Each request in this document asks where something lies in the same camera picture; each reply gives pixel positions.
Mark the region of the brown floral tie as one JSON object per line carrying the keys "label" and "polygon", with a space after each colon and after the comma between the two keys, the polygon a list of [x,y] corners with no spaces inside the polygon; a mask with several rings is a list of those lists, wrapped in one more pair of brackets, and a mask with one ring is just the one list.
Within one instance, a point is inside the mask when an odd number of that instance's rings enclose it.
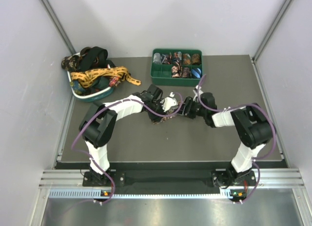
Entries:
{"label": "brown floral tie", "polygon": [[169,119],[173,119],[174,117],[178,116],[178,113],[172,115],[172,116],[168,116],[169,114],[173,114],[177,109],[178,107],[180,106],[180,104],[182,104],[182,101],[178,101],[178,105],[177,106],[174,106],[174,107],[171,107],[167,112],[166,112],[166,117],[161,117],[160,118],[160,121],[155,121],[155,122],[152,122],[152,124],[160,124],[160,123],[163,123]]}

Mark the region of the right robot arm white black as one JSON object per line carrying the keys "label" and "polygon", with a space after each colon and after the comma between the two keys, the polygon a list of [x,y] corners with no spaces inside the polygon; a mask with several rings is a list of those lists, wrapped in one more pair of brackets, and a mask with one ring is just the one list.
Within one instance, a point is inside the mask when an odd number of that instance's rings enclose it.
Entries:
{"label": "right robot arm white black", "polygon": [[275,127],[270,126],[260,109],[258,104],[253,103],[219,111],[213,94],[209,92],[194,98],[187,97],[182,103],[179,115],[190,119],[202,117],[211,128],[226,126],[236,128],[241,141],[240,146],[225,172],[214,177],[216,186],[229,187],[244,181],[253,166],[253,160],[273,138]]}

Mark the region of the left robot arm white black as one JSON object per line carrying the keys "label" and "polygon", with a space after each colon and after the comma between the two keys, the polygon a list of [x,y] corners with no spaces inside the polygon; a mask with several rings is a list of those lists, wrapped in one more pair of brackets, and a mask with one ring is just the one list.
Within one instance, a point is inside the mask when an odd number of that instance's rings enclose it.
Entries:
{"label": "left robot arm white black", "polygon": [[155,123],[170,116],[177,107],[174,93],[164,98],[163,91],[153,84],[141,93],[136,92],[112,103],[92,104],[79,126],[79,135],[87,144],[90,159],[90,171],[84,175],[87,181],[99,186],[109,183],[107,144],[117,121],[146,111]]}

